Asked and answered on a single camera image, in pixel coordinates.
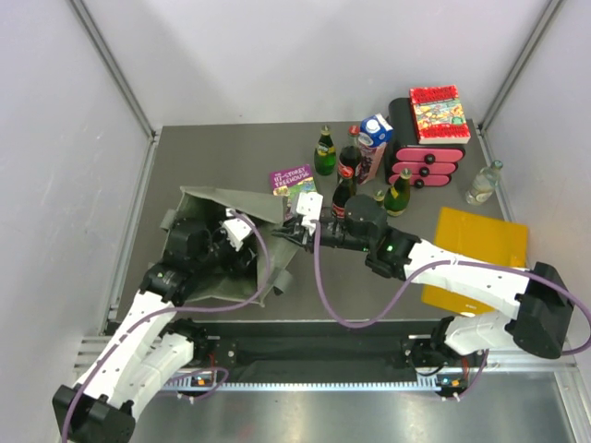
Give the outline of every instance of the milk carton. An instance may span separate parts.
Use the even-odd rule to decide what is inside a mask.
[[[381,114],[372,115],[361,122],[359,149],[361,171],[358,183],[366,183],[376,176],[386,145],[392,138],[392,127]]]

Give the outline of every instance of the pink drawer unit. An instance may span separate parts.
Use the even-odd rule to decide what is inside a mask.
[[[388,181],[388,185],[393,185],[397,178],[398,174],[391,175]],[[445,186],[451,181],[451,175],[428,175],[427,177],[413,175],[412,177],[410,177],[410,184],[417,189],[420,189],[424,186]]]
[[[393,183],[404,168],[412,171],[415,187],[450,183],[465,156],[464,145],[419,145],[409,99],[393,100],[388,111],[394,133],[383,157],[386,183]]]

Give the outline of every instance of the book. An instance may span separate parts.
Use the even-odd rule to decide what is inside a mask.
[[[315,192],[316,184],[309,164],[298,168],[285,169],[269,174],[271,188],[274,196],[287,197],[287,211],[285,219],[289,220],[293,215],[291,213],[292,200],[300,192]]]
[[[470,129],[455,85],[410,89],[418,143],[467,143]]]

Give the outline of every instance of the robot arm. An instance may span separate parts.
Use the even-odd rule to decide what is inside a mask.
[[[444,318],[433,332],[431,347],[442,354],[467,355],[480,349],[516,344],[543,358],[559,358],[573,312],[573,304],[556,291],[532,281],[494,269],[458,266],[483,263],[446,251],[415,235],[403,233],[387,223],[384,209],[368,196],[355,196],[345,205],[345,217],[337,221],[315,201],[300,197],[294,208],[297,217],[276,233],[308,251],[314,248],[312,233],[301,223],[303,214],[320,221],[320,244],[368,252],[366,266],[385,278],[437,286],[482,302],[494,312],[476,317]],[[428,265],[436,262],[450,264]],[[415,272],[426,268],[420,274]],[[531,273],[564,287],[558,272],[537,263]]]
[[[57,423],[88,382],[70,420],[68,438],[77,443],[127,442],[146,405],[184,366],[204,364],[211,346],[204,331],[186,320],[169,323],[175,306],[185,303],[214,269],[239,272],[255,256],[250,227],[238,218],[220,221],[217,236],[204,223],[178,221],[169,233],[163,258],[145,274],[133,304],[113,338],[72,389],[61,386],[53,398]],[[139,320],[151,316],[147,321]],[[161,335],[162,341],[154,345]],[[102,367],[96,372],[96,366]],[[211,374],[211,385],[216,375]]]

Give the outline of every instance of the pink drawer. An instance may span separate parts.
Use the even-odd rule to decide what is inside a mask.
[[[399,174],[404,168],[410,169],[413,174],[426,177],[431,174],[453,174],[458,169],[458,165],[456,163],[397,162],[392,167],[392,171]]]
[[[393,184],[398,178],[398,174],[393,174],[390,177],[390,184]],[[452,181],[449,175],[429,175],[427,177],[421,177],[419,175],[413,175],[410,177],[410,184],[414,187],[423,186],[445,186]]]
[[[396,159],[401,162],[435,162],[454,163],[464,157],[462,150],[446,150],[442,148],[404,147],[396,151]]]

